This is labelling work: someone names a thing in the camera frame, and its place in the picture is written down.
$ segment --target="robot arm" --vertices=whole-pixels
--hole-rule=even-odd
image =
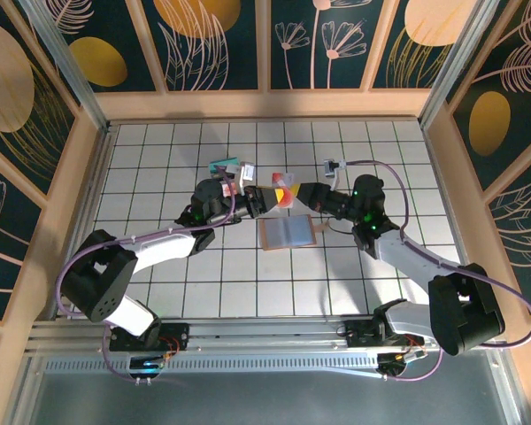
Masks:
[[[503,333],[504,319],[491,286],[442,266],[485,276],[483,268],[460,266],[402,235],[385,214],[382,188],[383,181],[365,174],[354,182],[351,196],[327,184],[306,183],[299,187],[297,198],[318,213],[351,221],[361,251],[402,271],[429,295],[429,305],[401,299],[379,307],[376,320],[384,322],[386,332],[433,338],[450,355]]]

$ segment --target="wire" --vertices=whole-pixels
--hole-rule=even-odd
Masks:
[[[330,228],[333,232],[336,232],[336,233],[340,233],[342,235],[352,235],[352,232],[342,232],[341,230],[336,230],[335,228],[332,228],[332,226],[330,226],[330,221],[327,220],[327,226],[328,228]]]
[[[57,301],[58,310],[67,315],[67,316],[84,316],[84,313],[77,313],[72,312],[65,308],[63,305],[63,302],[61,301],[61,285],[63,283],[63,280],[65,279],[66,274],[69,272],[71,267],[80,259],[83,257],[89,255],[91,252],[102,250],[104,248],[108,248],[114,245],[128,245],[128,244],[136,244],[136,243],[147,243],[151,241],[158,240],[164,236],[169,235],[177,235],[177,234],[190,234],[192,232],[197,232],[201,230],[208,230],[211,228],[218,228],[228,222],[234,215],[235,207],[236,207],[236,198],[235,193],[233,189],[233,184],[228,178],[227,173],[225,172],[225,168],[222,166],[217,166],[217,170],[221,174],[222,178],[224,178],[224,181],[227,183],[228,188],[230,189],[231,199],[232,202],[230,203],[230,210],[228,211],[228,214],[226,217],[222,220],[217,221],[213,224],[208,224],[204,226],[198,226],[195,228],[166,228],[163,230],[156,230],[155,232],[149,233],[147,235],[142,236],[132,236],[132,237],[126,237],[121,239],[115,239],[113,241],[107,241],[102,243],[97,243],[95,245],[89,246],[88,248],[85,248],[82,251],[77,252],[67,263],[63,266],[61,269],[61,272],[59,273],[57,280],[55,281],[55,299]]]
[[[402,378],[400,376],[388,376],[388,379],[391,379],[393,381],[403,381],[405,383],[415,383],[417,381],[423,381],[424,379],[427,379],[430,375],[432,375],[434,372],[437,371],[437,369],[441,365],[441,362],[443,361],[443,354],[444,354],[443,349],[439,348],[439,357],[436,360],[435,365],[433,366],[431,370],[429,370],[428,372],[426,372],[425,374],[421,376],[416,376],[414,378]]]
[[[407,246],[407,248],[411,249],[413,252],[419,254],[422,258],[431,261],[432,263],[436,264],[438,267],[449,270],[451,272],[455,272],[458,274],[462,274],[463,276],[470,277],[472,279],[482,281],[485,283],[488,283],[493,286],[497,286],[498,288],[502,288],[504,290],[507,290],[511,294],[513,294],[515,297],[519,298],[523,304],[526,305],[527,309],[531,313],[531,303],[529,303],[525,297],[523,297],[518,291],[515,289],[505,285],[504,283],[501,283],[499,281],[496,281],[495,279],[492,279],[487,276],[483,276],[481,274],[477,274],[474,272],[470,272],[468,270],[464,270],[458,267],[451,266],[449,264],[444,264],[439,259],[435,259],[434,257],[428,255],[425,251],[421,250],[418,246],[412,244],[410,241],[405,240],[405,232],[404,229],[407,227],[407,224],[409,223],[409,201],[407,199],[407,189],[404,186],[404,183],[401,181],[401,177],[399,177],[399,174],[397,174],[396,170],[394,170],[391,166],[388,164],[384,164],[380,161],[374,161],[374,160],[361,160],[361,161],[350,161],[346,163],[347,166],[354,166],[354,165],[374,165],[374,166],[384,166],[386,167],[396,178],[397,182],[399,183],[399,187],[401,188],[401,191],[404,195],[404,202],[405,202],[405,217],[404,217],[404,224],[399,229],[399,236],[402,240],[402,242]],[[481,344],[481,347],[484,348],[516,348],[521,347],[521,345],[527,344],[531,341],[531,330],[527,333],[527,335],[523,336],[521,339],[518,339],[517,341],[513,341],[511,343],[500,343],[500,344]]]

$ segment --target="yellow object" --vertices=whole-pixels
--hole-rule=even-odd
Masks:
[[[109,43],[82,37],[69,46],[87,80],[103,87],[118,86],[127,78],[124,58]]]
[[[34,107],[34,75],[18,42],[0,27],[0,131],[11,133],[26,124]]]
[[[470,145],[487,157],[496,151],[510,127],[512,110],[504,95],[487,91],[481,95],[470,113]]]
[[[423,46],[453,44],[475,3],[475,0],[409,0],[405,8],[407,35]]]
[[[240,0],[200,0],[206,13],[214,15],[227,31],[234,26],[240,16]],[[187,37],[201,38],[203,16],[206,14],[199,6],[199,0],[154,0],[161,18],[174,31]],[[207,29],[207,35],[214,35]]]

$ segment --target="leaf illustration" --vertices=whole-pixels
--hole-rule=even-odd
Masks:
[[[78,34],[95,13],[92,0],[45,0],[45,4],[63,34]]]

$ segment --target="purple cable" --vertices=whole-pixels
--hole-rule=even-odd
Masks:
[[[403,182],[401,181],[401,177],[399,177],[399,174],[397,174],[396,170],[394,170],[391,166],[389,166],[388,164],[384,164],[383,162],[380,162],[380,161],[373,161],[373,160],[369,160],[368,159],[368,160],[361,160],[361,161],[350,161],[350,162],[346,163],[347,166],[353,166],[353,165],[357,165],[357,164],[385,166],[394,175],[394,177],[396,178],[397,182],[399,183],[399,187],[401,188],[401,191],[404,194],[404,201],[405,201],[405,222],[404,222],[404,225],[399,229],[399,236],[401,237],[401,240],[403,241],[405,246],[407,246],[407,248],[409,248],[413,252],[419,254],[422,258],[431,261],[432,263],[436,264],[437,266],[439,266],[441,268],[444,268],[446,270],[450,270],[451,272],[462,274],[464,276],[471,277],[473,279],[476,279],[476,280],[479,280],[479,281],[482,281],[482,282],[485,282],[485,283],[489,283],[490,285],[497,286],[498,288],[502,288],[504,290],[507,290],[508,292],[513,294],[515,297],[519,298],[523,302],[523,304],[525,304],[527,306],[527,309],[531,313],[531,303],[529,303],[515,289],[505,285],[504,283],[498,282],[495,279],[492,279],[490,277],[482,276],[481,274],[476,274],[474,272],[470,272],[470,271],[467,271],[467,270],[462,270],[460,268],[457,268],[457,267],[454,267],[454,266],[450,266],[448,264],[443,264],[440,260],[437,260],[437,259],[431,257],[426,252],[424,252],[423,250],[419,249],[417,246],[409,243],[409,241],[405,241],[404,240],[404,238],[405,238],[404,229],[405,229],[405,227],[407,227],[407,223],[409,222],[409,201],[407,200],[407,189],[405,188]],[[480,344],[480,347],[498,348],[498,349],[501,349],[501,348],[516,348],[516,347],[520,347],[521,345],[527,344],[530,341],[531,341],[531,330],[529,330],[527,335],[525,335],[521,339],[518,339],[517,341],[513,341],[511,343],[500,343],[500,344]]]
[[[439,348],[439,358],[436,360],[435,365],[431,370],[429,370],[427,373],[421,376],[416,376],[414,378],[402,378],[400,376],[388,376],[388,379],[391,379],[393,381],[403,381],[404,383],[415,383],[417,381],[422,381],[424,379],[427,379],[430,375],[432,375],[434,372],[437,371],[439,366],[441,365],[441,362],[443,361],[443,349]]]
[[[225,171],[225,168],[222,166],[216,167],[219,173],[224,178],[224,181],[227,183],[228,189],[230,190],[230,197],[232,199],[232,202],[230,203],[230,210],[228,211],[228,214],[226,217],[220,221],[217,221],[214,224],[206,224],[204,226],[198,226],[196,228],[174,228],[171,231],[166,228],[164,230],[157,230],[153,233],[149,233],[148,235],[138,236],[138,237],[127,237],[122,239],[116,239],[113,241],[103,242],[103,243],[97,243],[96,245],[89,246],[88,248],[85,248],[84,250],[77,252],[67,263],[63,266],[61,269],[61,272],[59,273],[59,276],[57,277],[57,280],[55,281],[55,299],[57,300],[57,306],[58,310],[67,315],[67,316],[84,316],[84,313],[77,313],[72,312],[70,310],[67,310],[63,303],[61,302],[61,284],[63,283],[63,279],[65,279],[65,275],[69,272],[69,269],[76,263],[78,260],[82,259],[84,256],[89,255],[91,252],[101,250],[103,248],[107,248],[109,246],[113,245],[127,245],[130,243],[146,243],[158,240],[161,237],[169,236],[169,235],[177,235],[177,234],[189,234],[192,232],[197,232],[200,230],[208,230],[210,228],[217,228],[222,226],[223,224],[226,224],[228,220],[232,218],[234,215],[234,210],[236,208],[236,198],[235,198],[235,191],[232,186],[232,182],[228,178],[228,175]]]

